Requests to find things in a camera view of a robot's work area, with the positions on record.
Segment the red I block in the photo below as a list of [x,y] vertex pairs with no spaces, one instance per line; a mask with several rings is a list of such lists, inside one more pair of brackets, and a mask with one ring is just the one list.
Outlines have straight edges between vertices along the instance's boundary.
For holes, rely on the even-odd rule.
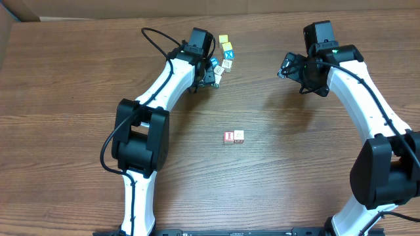
[[234,143],[234,132],[226,131],[224,133],[224,143],[233,144]]

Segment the red circle block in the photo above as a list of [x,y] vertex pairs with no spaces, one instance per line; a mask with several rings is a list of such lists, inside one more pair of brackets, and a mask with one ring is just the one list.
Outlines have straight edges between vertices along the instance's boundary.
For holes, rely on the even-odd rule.
[[244,140],[245,140],[244,131],[243,130],[235,130],[234,131],[234,142],[235,143],[243,143]]

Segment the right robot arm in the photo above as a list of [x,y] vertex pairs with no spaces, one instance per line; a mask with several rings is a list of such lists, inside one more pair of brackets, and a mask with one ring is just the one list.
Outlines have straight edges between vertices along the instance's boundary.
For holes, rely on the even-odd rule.
[[340,99],[363,143],[350,171],[352,195],[323,227],[294,227],[292,235],[384,235],[374,225],[386,215],[417,218],[395,208],[419,196],[419,133],[381,95],[354,45],[335,40],[329,20],[303,30],[306,56],[286,54],[278,77],[300,84],[300,94]]

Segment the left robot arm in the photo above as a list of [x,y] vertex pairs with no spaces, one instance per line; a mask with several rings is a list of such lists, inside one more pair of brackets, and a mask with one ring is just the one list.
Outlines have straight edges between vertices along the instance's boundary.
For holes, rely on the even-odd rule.
[[185,91],[215,83],[210,61],[214,49],[214,36],[194,28],[188,41],[164,54],[165,67],[151,87],[135,100],[118,104],[114,130],[100,151],[104,166],[106,148],[112,148],[114,173],[123,177],[125,186],[125,214],[114,235],[153,234],[155,182],[169,152],[170,112]]

